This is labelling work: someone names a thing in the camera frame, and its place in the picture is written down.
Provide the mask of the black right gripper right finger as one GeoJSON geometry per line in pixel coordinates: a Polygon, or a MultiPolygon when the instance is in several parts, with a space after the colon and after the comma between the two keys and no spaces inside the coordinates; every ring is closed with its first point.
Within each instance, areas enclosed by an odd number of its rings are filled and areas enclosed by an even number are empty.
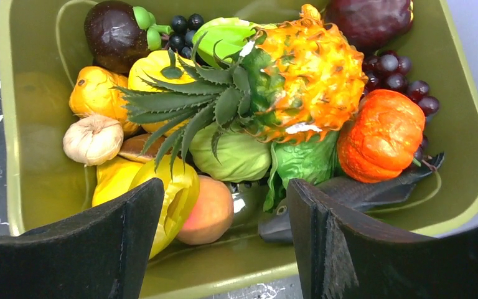
{"type": "Polygon", "coordinates": [[[478,227],[415,234],[302,179],[289,182],[287,199],[304,298],[478,298],[478,227]]]}

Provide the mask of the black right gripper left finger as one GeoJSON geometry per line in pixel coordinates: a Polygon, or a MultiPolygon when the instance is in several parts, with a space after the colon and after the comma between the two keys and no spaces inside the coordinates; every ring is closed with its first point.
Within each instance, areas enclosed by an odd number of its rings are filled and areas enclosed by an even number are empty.
{"type": "Polygon", "coordinates": [[[154,178],[61,221],[0,236],[0,298],[137,298],[163,199],[154,178]]]}

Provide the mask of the orange toy pumpkin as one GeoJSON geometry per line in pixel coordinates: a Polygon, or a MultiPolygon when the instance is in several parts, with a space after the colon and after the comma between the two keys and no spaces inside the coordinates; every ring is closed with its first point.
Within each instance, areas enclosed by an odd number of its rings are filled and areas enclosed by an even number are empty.
{"type": "Polygon", "coordinates": [[[366,95],[354,121],[340,132],[343,172],[363,183],[396,178],[415,157],[425,128],[422,109],[402,93],[377,89],[366,95]]]}

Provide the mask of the dark red toy grapes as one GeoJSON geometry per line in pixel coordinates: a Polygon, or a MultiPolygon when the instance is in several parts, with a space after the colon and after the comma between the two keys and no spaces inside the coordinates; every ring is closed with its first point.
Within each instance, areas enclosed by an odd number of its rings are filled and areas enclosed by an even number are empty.
{"type": "Polygon", "coordinates": [[[439,100],[430,94],[429,83],[424,80],[409,80],[408,73],[412,69],[412,61],[407,56],[397,54],[393,50],[385,50],[364,58],[362,70],[368,78],[362,96],[377,90],[398,92],[424,113],[425,125],[433,119],[440,109],[439,100]]]}

